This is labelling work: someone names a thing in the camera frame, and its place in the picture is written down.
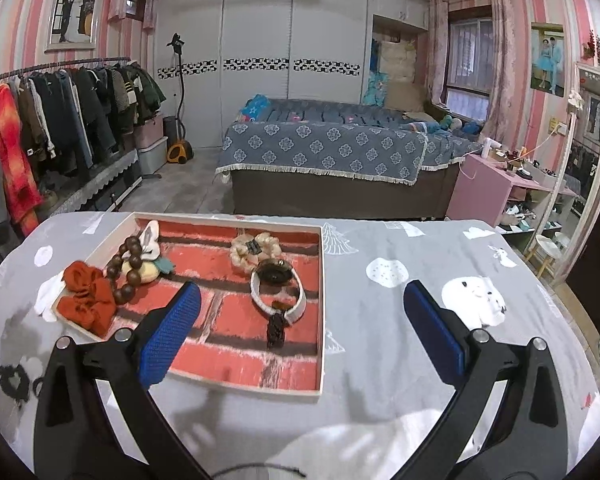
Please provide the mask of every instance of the black and white decorative border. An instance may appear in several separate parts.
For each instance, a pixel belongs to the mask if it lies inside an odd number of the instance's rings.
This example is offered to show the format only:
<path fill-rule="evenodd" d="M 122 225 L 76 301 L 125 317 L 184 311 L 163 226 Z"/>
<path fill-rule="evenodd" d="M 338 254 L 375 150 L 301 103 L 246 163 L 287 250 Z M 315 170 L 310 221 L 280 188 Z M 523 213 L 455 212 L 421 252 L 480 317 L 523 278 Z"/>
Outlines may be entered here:
<path fill-rule="evenodd" d="M 200 61 L 197 63 L 183 63 L 182 65 L 183 75 L 203 74 L 205 72 L 215 72 L 216 70 L 218 70 L 217 59 L 210 59 L 208 61 Z M 168 79 L 170 77 L 176 77 L 177 75 L 177 66 L 158 69 L 158 79 Z"/>
<path fill-rule="evenodd" d="M 223 70 L 288 70 L 286 57 L 248 57 L 245 59 L 223 59 Z"/>
<path fill-rule="evenodd" d="M 294 70 L 311 70 L 312 72 L 360 75 L 360 65 L 344 63 L 341 61 L 324 61 L 320 59 L 295 59 Z"/>

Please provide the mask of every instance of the blue dress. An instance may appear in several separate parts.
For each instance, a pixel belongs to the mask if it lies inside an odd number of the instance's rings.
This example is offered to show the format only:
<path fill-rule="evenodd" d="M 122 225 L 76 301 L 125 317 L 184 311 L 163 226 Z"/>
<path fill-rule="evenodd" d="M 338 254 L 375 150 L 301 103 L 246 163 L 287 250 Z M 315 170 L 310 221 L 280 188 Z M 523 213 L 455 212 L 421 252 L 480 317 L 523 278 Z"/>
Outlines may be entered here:
<path fill-rule="evenodd" d="M 551 49 L 548 46 L 544 47 L 542 52 L 540 52 L 540 57 L 536 60 L 536 66 L 540 70 L 547 70 L 547 72 L 554 70 L 554 62 L 551 61 Z"/>

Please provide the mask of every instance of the orange scrunchie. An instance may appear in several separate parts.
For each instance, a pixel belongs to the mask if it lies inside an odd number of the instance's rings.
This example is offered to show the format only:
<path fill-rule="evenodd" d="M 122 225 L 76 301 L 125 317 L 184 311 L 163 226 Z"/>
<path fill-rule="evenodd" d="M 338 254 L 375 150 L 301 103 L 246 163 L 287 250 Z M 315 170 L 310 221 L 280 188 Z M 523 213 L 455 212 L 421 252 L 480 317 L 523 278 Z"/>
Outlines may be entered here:
<path fill-rule="evenodd" d="M 98 337 L 106 336 L 116 313 L 109 280 L 100 269 L 85 262 L 73 262 L 62 278 L 73 295 L 60 299 L 58 312 Z"/>

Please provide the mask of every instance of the striped wallpaper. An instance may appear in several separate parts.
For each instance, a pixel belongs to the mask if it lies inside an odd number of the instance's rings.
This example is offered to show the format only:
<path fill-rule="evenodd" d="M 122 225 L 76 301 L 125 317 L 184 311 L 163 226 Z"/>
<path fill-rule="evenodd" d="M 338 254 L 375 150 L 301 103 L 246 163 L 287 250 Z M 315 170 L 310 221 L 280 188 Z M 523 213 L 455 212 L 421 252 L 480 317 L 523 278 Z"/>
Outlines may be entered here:
<path fill-rule="evenodd" d="M 100 10 L 96 49 L 45 54 L 53 0 L 0 0 L 0 73 L 53 61 L 129 56 L 153 74 L 154 35 L 138 20 L 107 23 L 109 3 L 104 0 Z"/>
<path fill-rule="evenodd" d="M 515 7 L 516 85 L 511 114 L 515 131 L 512 145 L 533 149 L 549 135 L 549 121 L 567 119 L 567 97 L 574 85 L 573 63 L 582 60 L 582 44 L 593 29 L 600 36 L 600 0 L 513 0 Z M 490 4 L 490 0 L 449 0 L 449 10 Z M 530 88 L 531 23 L 558 23 L 564 27 L 565 97 L 557 97 Z M 535 153 L 545 167 L 557 169 L 565 137 L 554 136 Z"/>

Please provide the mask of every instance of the metal screw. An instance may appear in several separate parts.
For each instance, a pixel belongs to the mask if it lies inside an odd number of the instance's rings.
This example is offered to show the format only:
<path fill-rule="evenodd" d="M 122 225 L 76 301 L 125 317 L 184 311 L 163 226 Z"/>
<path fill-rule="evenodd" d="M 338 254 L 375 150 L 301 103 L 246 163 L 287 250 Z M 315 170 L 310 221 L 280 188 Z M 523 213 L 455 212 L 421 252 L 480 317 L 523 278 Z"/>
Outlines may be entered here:
<path fill-rule="evenodd" d="M 56 348 L 64 350 L 71 344 L 71 338 L 63 335 L 58 341 L 56 341 Z"/>
<path fill-rule="evenodd" d="M 120 330 L 116 331 L 113 337 L 116 339 L 116 341 L 121 343 L 129 341 L 131 339 L 131 330 L 128 328 L 121 328 Z"/>
<path fill-rule="evenodd" d="M 546 350 L 546 341 L 544 339 L 542 339 L 541 337 L 535 337 L 534 338 L 534 346 L 538 350 Z"/>
<path fill-rule="evenodd" d="M 473 336 L 478 343 L 486 343 L 489 340 L 489 333 L 481 328 L 474 330 Z"/>

